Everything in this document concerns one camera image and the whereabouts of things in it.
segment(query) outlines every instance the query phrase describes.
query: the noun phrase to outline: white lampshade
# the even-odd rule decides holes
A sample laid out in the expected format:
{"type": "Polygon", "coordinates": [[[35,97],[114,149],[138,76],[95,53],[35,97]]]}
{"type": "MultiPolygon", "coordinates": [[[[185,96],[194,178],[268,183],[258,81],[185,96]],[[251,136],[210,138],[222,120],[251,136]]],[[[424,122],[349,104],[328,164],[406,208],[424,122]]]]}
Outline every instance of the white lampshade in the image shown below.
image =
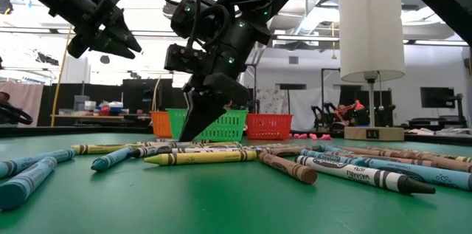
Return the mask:
{"type": "Polygon", "coordinates": [[[401,0],[339,0],[341,79],[365,82],[365,72],[381,80],[405,75],[401,0]]]}

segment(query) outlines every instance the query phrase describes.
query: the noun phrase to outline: lamp base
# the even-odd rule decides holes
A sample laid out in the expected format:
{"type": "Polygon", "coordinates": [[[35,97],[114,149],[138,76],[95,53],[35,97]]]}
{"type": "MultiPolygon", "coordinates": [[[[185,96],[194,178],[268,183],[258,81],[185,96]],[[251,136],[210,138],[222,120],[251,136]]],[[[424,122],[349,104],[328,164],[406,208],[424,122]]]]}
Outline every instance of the lamp base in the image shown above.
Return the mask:
{"type": "Polygon", "coordinates": [[[369,141],[404,141],[402,128],[390,127],[346,127],[344,138],[349,140],[369,141]]]}

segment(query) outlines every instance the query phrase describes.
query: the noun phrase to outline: pink curtain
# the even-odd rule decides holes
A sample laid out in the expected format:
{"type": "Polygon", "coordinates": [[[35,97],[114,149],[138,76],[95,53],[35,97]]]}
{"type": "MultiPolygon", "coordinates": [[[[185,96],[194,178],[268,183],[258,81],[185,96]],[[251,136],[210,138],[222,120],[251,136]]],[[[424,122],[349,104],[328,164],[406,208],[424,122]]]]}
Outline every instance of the pink curtain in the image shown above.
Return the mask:
{"type": "Polygon", "coordinates": [[[10,104],[23,109],[33,118],[31,125],[18,124],[18,127],[36,127],[43,95],[43,85],[6,82],[0,83],[0,92],[8,93],[10,104]]]}

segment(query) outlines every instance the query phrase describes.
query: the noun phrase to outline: green table surface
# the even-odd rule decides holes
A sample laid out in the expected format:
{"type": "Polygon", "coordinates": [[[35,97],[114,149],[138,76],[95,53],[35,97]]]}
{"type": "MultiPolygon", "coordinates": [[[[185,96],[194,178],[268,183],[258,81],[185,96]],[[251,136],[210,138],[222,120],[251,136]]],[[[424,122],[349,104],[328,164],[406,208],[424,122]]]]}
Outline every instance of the green table surface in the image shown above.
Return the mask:
{"type": "MultiPolygon", "coordinates": [[[[2,139],[0,160],[73,144],[151,138],[81,134],[2,139]]],[[[472,155],[472,148],[455,145],[326,143],[472,155]]],[[[314,185],[304,185],[259,162],[159,167],[129,159],[95,173],[90,166],[98,156],[60,163],[22,207],[0,212],[0,233],[472,233],[472,193],[463,190],[437,186],[434,195],[405,196],[322,173],[314,185]]]]}

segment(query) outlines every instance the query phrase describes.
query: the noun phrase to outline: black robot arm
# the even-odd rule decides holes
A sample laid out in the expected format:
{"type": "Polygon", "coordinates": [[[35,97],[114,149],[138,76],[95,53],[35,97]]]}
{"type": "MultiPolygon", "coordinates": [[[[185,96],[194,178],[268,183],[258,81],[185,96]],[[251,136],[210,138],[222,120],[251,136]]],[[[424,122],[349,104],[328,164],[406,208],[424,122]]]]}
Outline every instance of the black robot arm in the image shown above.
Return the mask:
{"type": "Polygon", "coordinates": [[[79,58],[87,49],[134,58],[141,47],[128,29],[119,0],[39,0],[51,16],[59,15],[74,26],[75,37],[67,49],[79,58]]]}
{"type": "MultiPolygon", "coordinates": [[[[166,69],[193,74],[184,87],[189,111],[181,141],[193,139],[224,114],[223,106],[230,100],[248,100],[249,93],[235,80],[240,72],[245,71],[244,63],[254,43],[268,43],[271,34],[266,22],[287,1],[202,0],[195,36],[206,42],[203,46],[206,52],[172,45],[166,57],[166,69]],[[241,11],[240,16],[235,16],[235,5],[241,11]]],[[[472,0],[423,1],[472,44],[472,0]]],[[[195,10],[195,0],[182,0],[177,6],[171,27],[182,38],[190,36],[195,10]]]]}

